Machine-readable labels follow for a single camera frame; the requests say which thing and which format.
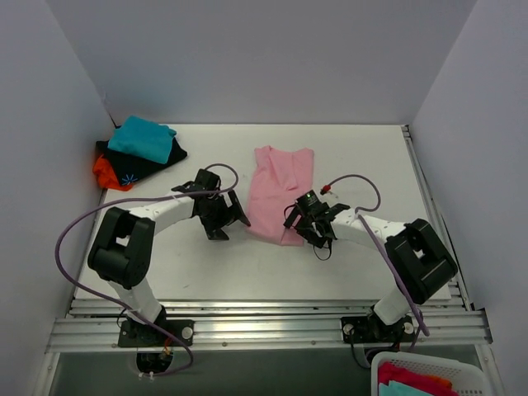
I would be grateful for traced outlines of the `pink t-shirt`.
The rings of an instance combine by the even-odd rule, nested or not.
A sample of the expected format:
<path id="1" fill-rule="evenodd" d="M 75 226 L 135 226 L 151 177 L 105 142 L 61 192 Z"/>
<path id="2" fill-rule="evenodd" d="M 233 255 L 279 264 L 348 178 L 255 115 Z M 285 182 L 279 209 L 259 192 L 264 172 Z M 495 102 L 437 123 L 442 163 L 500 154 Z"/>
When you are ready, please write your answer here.
<path id="1" fill-rule="evenodd" d="M 294 152 L 272 146 L 254 150 L 257 168 L 252 175 L 246 214 L 251 223 L 247 231 L 268 243 L 301 247 L 304 240 L 284 227 L 284 210 L 313 187 L 314 151 Z"/>

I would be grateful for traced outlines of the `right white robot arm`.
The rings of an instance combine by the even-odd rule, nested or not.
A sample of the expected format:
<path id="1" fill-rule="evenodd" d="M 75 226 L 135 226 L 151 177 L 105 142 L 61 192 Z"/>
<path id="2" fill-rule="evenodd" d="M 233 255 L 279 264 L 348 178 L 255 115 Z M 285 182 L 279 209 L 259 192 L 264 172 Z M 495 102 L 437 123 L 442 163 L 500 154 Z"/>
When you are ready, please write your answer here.
<path id="1" fill-rule="evenodd" d="M 342 203 L 330 206 L 309 191 L 285 210 L 284 226 L 315 248 L 331 249 L 335 241 L 349 241 L 380 253 L 395 286 L 366 320 L 366 330 L 375 340 L 392 335 L 396 322 L 409 312 L 418 328 L 429 334 L 419 307 L 456 276 L 458 265 L 426 220 L 384 220 Z"/>

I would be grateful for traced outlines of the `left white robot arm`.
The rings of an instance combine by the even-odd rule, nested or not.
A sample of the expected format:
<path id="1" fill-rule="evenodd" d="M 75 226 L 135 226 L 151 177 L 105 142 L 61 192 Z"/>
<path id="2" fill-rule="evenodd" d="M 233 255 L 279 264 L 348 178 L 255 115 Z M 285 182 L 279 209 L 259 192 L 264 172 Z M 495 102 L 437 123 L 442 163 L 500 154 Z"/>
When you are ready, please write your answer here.
<path id="1" fill-rule="evenodd" d="M 234 190 L 222 192 L 220 177 L 201 168 L 193 181 L 173 187 L 166 200 L 128 210 L 110 208 L 88 254 L 88 267 L 127 305 L 130 321 L 138 324 L 137 337 L 148 346 L 157 346 L 167 334 L 166 310 L 147 280 L 154 237 L 195 217 L 212 241 L 227 241 L 224 228 L 237 221 L 251 224 Z"/>

